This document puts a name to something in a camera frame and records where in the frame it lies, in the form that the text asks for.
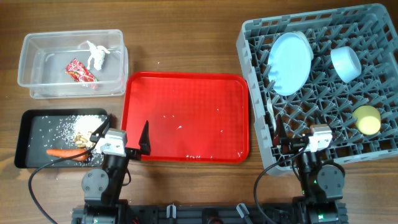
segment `gray plastic basket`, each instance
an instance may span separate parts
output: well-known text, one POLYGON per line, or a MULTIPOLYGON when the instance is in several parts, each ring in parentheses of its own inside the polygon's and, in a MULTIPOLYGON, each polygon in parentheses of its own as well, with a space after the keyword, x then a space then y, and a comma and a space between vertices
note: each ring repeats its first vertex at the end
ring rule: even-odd
MULTIPOLYGON (((288 16, 246 21, 236 42, 243 77, 249 85, 254 109, 254 127, 265 167, 289 157, 272 147, 271 117, 266 109, 270 98, 274 114, 282 115, 288 135, 309 132, 313 112, 320 110, 334 129, 324 160, 339 164, 398 155, 398 66, 394 52, 398 36, 386 8, 380 4, 346 7, 288 16), (290 96, 279 96, 269 81, 267 57, 272 44, 285 32, 302 31, 314 53, 312 69, 304 86, 290 96), (344 83, 335 72, 330 50, 350 46, 357 53, 362 74, 344 83), (381 113, 381 130, 372 136, 355 127, 352 112, 362 105, 381 113)), ((269 171, 291 173, 290 161, 269 171)))

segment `white plastic figurine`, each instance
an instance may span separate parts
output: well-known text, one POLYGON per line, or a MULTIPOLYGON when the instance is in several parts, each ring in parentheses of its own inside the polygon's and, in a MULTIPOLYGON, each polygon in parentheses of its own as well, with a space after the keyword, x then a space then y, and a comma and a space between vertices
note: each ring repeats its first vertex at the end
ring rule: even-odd
POLYGON ((104 46, 95 46, 93 43, 87 40, 87 44, 90 46, 91 55, 87 61, 87 69, 90 69, 91 59, 94 58, 94 68, 101 70, 102 64, 104 63, 105 53, 110 52, 104 46))

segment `red tray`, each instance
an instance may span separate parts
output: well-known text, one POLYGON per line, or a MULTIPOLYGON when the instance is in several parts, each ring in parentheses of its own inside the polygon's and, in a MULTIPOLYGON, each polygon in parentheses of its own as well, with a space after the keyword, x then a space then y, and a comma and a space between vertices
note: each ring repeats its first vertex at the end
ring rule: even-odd
POLYGON ((137 72, 127 81, 121 129, 146 161, 239 163, 249 154, 248 86, 237 75, 137 72))

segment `red snack package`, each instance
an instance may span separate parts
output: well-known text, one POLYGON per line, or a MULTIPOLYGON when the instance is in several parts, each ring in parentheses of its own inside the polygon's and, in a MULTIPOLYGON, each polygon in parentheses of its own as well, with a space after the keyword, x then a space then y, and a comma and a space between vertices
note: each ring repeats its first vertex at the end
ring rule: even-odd
MULTIPOLYGON (((73 59, 67 65, 66 71, 76 82, 97 82, 94 75, 77 59, 73 59)), ((91 87, 95 90, 98 86, 92 84, 91 87)))

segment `wooden surface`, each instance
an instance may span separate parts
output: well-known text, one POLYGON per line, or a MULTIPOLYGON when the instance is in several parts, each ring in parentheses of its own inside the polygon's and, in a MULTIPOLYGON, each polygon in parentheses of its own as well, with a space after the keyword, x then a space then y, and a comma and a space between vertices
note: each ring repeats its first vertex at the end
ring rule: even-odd
MULTIPOLYGON (((241 74, 236 39, 244 21, 370 1, 3 1, 0 4, 0 223, 48 223, 27 189, 31 170, 14 167, 21 116, 29 109, 102 107, 121 117, 123 96, 33 100, 17 84, 26 34, 61 30, 120 29, 129 51, 130 73, 141 70, 241 74)), ((398 24, 398 4, 383 3, 398 24)), ((132 205, 253 204, 253 184, 262 169, 251 120, 251 153, 240 165, 131 162, 132 183, 121 198, 132 205)), ((350 223, 398 223, 398 158, 345 166, 344 199, 350 223)), ((60 223, 83 205, 81 178, 87 169, 50 169, 33 188, 40 203, 60 223)), ((301 194, 294 176, 265 176, 262 202, 290 202, 301 194)))

